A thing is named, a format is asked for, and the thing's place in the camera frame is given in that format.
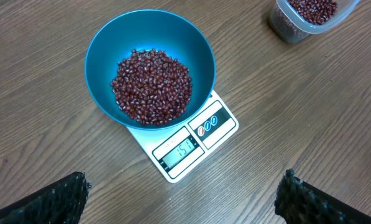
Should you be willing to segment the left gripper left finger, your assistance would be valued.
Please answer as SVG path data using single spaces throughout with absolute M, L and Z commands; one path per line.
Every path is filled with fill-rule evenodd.
M 78 224 L 91 184 L 74 172 L 0 209 L 0 224 Z

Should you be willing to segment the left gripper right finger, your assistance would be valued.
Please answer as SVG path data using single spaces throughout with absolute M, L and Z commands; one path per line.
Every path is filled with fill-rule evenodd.
M 371 217 L 297 178 L 293 169 L 282 177 L 275 214 L 287 224 L 371 224 Z

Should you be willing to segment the red beans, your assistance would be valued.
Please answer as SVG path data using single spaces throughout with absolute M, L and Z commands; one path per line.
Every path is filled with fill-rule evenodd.
M 208 39 L 218 65 L 216 87 L 236 115 L 250 120 L 258 112 L 271 119 L 281 104 L 307 106 L 317 99 L 314 81 L 329 68 L 310 43 L 287 46 L 251 8 L 221 17 Z M 128 118 L 138 124 L 161 127 L 173 124 L 199 97 L 196 82 L 207 79 L 164 47 L 133 50 L 119 62 L 111 86 Z

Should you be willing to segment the blue metal bowl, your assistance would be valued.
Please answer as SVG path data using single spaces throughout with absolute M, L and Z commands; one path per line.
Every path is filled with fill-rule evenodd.
M 120 111 L 110 83 L 118 62 L 132 49 L 166 51 L 190 69 L 193 86 L 186 111 L 163 125 L 142 125 Z M 198 113 L 207 102 L 216 81 L 216 61 L 203 33 L 178 14 L 159 9 L 139 9 L 117 16 L 105 24 L 89 44 L 84 62 L 89 93 L 98 107 L 114 121 L 134 129 L 159 130 L 177 126 Z

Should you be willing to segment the white kitchen scale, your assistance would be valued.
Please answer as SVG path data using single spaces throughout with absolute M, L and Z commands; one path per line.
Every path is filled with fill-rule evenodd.
M 182 124 L 157 131 L 128 128 L 170 183 L 184 178 L 238 129 L 236 117 L 215 91 L 202 109 Z

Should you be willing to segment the clear plastic container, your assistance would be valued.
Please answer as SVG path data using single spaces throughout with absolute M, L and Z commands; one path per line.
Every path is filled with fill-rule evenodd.
M 276 0 L 268 21 L 279 37 L 295 44 L 311 34 L 322 34 L 337 26 L 358 3 L 359 0 Z

